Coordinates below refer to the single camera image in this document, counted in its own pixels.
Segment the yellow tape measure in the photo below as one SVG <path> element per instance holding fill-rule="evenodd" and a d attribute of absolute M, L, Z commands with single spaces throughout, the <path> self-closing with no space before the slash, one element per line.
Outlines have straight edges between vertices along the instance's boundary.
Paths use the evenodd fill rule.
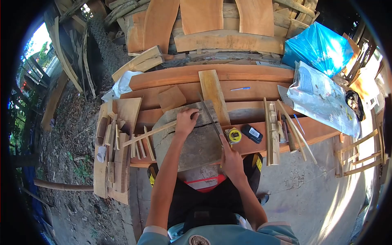
<path fill-rule="evenodd" d="M 225 134 L 227 136 L 227 139 L 229 140 L 229 144 L 231 144 L 231 145 L 237 144 L 238 142 L 241 141 L 242 134 L 236 128 L 226 129 Z"/>

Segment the shirt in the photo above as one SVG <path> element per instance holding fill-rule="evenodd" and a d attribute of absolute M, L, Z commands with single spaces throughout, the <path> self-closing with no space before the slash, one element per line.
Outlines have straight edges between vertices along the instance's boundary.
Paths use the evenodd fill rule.
<path fill-rule="evenodd" d="M 158 226 L 147 226 L 138 245 L 168 245 L 167 231 Z M 299 244 L 291 226 L 287 222 L 267 222 L 257 232 L 241 225 L 204 225 L 190 229 L 173 245 L 211 245 L 211 244 Z"/>

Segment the sticker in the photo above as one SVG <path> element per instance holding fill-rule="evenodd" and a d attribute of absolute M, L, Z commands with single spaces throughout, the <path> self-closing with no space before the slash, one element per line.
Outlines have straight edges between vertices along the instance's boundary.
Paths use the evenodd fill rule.
<path fill-rule="evenodd" d="M 189 245 L 211 245 L 210 241 L 207 238 L 201 235 L 193 235 L 188 240 Z"/>
<path fill-rule="evenodd" d="M 260 133 L 259 132 L 257 132 L 254 128 L 252 128 L 252 127 L 250 127 L 250 129 L 249 129 L 249 133 L 251 134 L 251 135 L 253 135 L 254 137 L 256 137 L 256 138 L 258 138 L 259 136 L 260 136 Z"/>

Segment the blue plastic bag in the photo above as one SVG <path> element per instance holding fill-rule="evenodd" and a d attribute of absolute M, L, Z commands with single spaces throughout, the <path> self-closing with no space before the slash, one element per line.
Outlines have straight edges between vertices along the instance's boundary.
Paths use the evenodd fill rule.
<path fill-rule="evenodd" d="M 344 37 L 314 22 L 285 42 L 282 62 L 295 68 L 294 62 L 302 61 L 331 78 L 347 65 L 353 53 Z"/>

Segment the blue pen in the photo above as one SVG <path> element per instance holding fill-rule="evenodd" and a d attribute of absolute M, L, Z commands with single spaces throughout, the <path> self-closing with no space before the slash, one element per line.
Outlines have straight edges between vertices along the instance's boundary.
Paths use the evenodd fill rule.
<path fill-rule="evenodd" d="M 298 117 L 295 114 L 294 114 L 294 117 L 295 117 L 295 120 L 297 120 L 297 123 L 298 123 L 299 127 L 301 128 L 303 135 L 305 135 L 305 132 L 303 131 L 303 128 L 302 128 L 301 124 L 298 121 Z"/>
<path fill-rule="evenodd" d="M 242 89 L 250 89 L 250 87 L 245 87 L 245 88 L 239 88 L 239 89 L 230 89 L 230 91 L 235 91 L 235 90 L 242 90 Z"/>

